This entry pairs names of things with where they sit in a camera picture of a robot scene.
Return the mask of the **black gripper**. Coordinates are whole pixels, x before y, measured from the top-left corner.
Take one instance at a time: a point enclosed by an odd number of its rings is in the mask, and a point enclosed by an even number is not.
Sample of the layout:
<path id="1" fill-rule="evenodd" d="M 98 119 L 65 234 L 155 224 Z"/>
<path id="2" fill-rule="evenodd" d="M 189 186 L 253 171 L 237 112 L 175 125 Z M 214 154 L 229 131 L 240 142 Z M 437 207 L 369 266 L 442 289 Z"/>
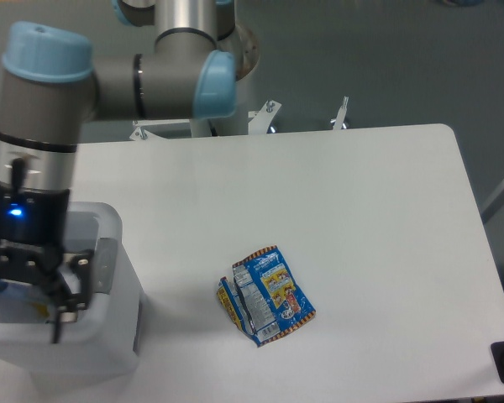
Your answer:
<path id="1" fill-rule="evenodd" d="M 63 261 L 70 194 L 15 191 L 0 182 L 0 279 L 50 284 L 45 292 L 54 309 L 53 344 L 60 342 L 64 325 L 87 310 L 93 296 L 94 250 L 65 254 Z"/>

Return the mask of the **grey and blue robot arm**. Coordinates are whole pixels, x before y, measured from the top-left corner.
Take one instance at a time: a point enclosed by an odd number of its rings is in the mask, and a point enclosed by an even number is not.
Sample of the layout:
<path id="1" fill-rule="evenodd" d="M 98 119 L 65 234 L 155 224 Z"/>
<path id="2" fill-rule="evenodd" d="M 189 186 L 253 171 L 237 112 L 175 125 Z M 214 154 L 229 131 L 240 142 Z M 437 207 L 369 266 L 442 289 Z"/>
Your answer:
<path id="1" fill-rule="evenodd" d="M 154 26 L 154 51 L 94 60 L 83 35 L 17 22 L 0 97 L 0 280 L 38 287 L 51 340 L 93 293 L 91 250 L 64 232 L 81 126 L 90 121 L 213 119 L 236 108 L 236 63 L 219 48 L 235 29 L 231 1 L 116 1 L 124 24 Z"/>

